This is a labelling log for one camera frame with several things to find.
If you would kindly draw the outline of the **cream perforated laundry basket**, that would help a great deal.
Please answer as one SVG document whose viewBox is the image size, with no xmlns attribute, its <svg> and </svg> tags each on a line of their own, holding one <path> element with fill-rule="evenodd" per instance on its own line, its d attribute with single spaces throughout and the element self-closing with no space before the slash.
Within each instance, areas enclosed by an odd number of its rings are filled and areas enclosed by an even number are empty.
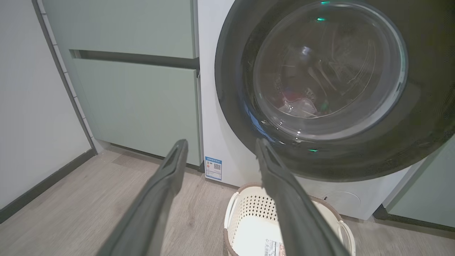
<svg viewBox="0 0 455 256">
<path fill-rule="evenodd" d="M 335 209 L 310 197 L 350 256 L 356 256 L 354 235 Z M 223 240 L 228 256 L 264 256 L 265 240 L 283 243 L 274 200 L 259 183 L 242 186 L 226 209 Z"/>
</svg>

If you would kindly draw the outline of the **paper label inside basket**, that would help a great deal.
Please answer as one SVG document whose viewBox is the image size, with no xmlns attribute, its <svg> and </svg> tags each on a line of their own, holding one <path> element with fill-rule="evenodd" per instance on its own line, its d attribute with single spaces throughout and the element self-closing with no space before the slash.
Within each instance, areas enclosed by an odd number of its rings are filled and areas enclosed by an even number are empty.
<svg viewBox="0 0 455 256">
<path fill-rule="evenodd" d="M 286 256 L 283 243 L 266 239 L 264 246 L 264 256 Z"/>
</svg>

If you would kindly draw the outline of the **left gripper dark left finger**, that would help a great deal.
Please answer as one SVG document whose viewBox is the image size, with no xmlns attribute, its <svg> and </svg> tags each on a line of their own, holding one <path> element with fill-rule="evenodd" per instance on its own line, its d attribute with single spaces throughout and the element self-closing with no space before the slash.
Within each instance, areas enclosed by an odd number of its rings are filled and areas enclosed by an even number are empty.
<svg viewBox="0 0 455 256">
<path fill-rule="evenodd" d="M 182 187 L 188 141 L 177 141 L 96 256 L 160 256 L 172 201 Z"/>
</svg>

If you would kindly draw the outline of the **blue energy label sticker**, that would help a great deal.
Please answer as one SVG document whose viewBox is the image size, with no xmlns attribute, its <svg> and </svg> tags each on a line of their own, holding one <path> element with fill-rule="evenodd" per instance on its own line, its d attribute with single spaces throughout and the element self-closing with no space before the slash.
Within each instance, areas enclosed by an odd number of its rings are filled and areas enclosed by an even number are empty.
<svg viewBox="0 0 455 256">
<path fill-rule="evenodd" d="M 207 178 L 222 181 L 222 161 L 205 156 L 205 175 Z"/>
</svg>

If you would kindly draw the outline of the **green cabinet at right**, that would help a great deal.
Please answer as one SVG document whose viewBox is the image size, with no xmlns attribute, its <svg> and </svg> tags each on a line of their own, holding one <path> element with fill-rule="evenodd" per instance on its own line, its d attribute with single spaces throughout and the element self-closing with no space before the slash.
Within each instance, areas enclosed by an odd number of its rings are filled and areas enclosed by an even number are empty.
<svg viewBox="0 0 455 256">
<path fill-rule="evenodd" d="M 455 135 L 414 164 L 385 203 L 395 217 L 455 228 Z"/>
</svg>

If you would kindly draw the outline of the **small green cabinet drawer front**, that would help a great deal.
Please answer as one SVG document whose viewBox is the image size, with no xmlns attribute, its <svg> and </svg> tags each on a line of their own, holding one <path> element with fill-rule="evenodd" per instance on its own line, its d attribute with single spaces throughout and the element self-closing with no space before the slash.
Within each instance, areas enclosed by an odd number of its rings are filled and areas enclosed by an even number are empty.
<svg viewBox="0 0 455 256">
<path fill-rule="evenodd" d="M 43 0 L 60 48 L 194 59 L 195 0 Z"/>
</svg>

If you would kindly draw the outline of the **red garment with white trim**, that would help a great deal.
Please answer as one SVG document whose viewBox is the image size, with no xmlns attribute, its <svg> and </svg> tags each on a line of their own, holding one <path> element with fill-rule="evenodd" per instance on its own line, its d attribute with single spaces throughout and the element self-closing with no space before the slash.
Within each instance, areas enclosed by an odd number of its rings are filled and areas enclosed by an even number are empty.
<svg viewBox="0 0 455 256">
<path fill-rule="evenodd" d="M 284 101 L 279 111 L 296 118 L 315 118 L 317 117 L 317 109 L 308 98 L 300 98 L 295 101 Z"/>
<path fill-rule="evenodd" d="M 296 92 L 292 89 L 285 89 L 281 91 L 281 103 L 279 106 L 284 106 L 286 103 L 292 103 L 304 99 L 305 96 L 302 92 Z"/>
</svg>

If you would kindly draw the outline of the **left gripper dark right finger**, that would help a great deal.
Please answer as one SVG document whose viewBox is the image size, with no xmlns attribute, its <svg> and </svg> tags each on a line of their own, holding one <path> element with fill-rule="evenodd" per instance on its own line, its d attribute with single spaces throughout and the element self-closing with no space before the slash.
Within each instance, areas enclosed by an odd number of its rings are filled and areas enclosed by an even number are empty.
<svg viewBox="0 0 455 256">
<path fill-rule="evenodd" d="M 270 143 L 256 140 L 262 187 L 275 202 L 287 256 L 350 256 Z"/>
</svg>

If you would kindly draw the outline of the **large green cabinet drawer front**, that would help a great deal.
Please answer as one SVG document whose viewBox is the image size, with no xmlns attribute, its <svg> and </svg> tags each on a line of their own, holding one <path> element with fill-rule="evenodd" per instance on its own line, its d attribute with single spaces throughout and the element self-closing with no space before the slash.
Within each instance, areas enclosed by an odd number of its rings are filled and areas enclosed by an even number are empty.
<svg viewBox="0 0 455 256">
<path fill-rule="evenodd" d="M 187 163 L 202 163 L 195 70 L 89 59 L 73 68 L 96 139 L 163 157 L 186 139 Z"/>
</svg>

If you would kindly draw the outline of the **round white filter cover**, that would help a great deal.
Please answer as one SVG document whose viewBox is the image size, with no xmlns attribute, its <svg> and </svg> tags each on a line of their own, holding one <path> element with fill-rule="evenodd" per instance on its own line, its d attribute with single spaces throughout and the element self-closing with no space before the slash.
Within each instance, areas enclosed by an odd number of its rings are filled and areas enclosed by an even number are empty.
<svg viewBox="0 0 455 256">
<path fill-rule="evenodd" d="M 358 208 L 360 199 L 353 193 L 346 191 L 333 191 L 322 196 L 322 200 L 328 202 L 337 211 L 345 209 Z"/>
</svg>

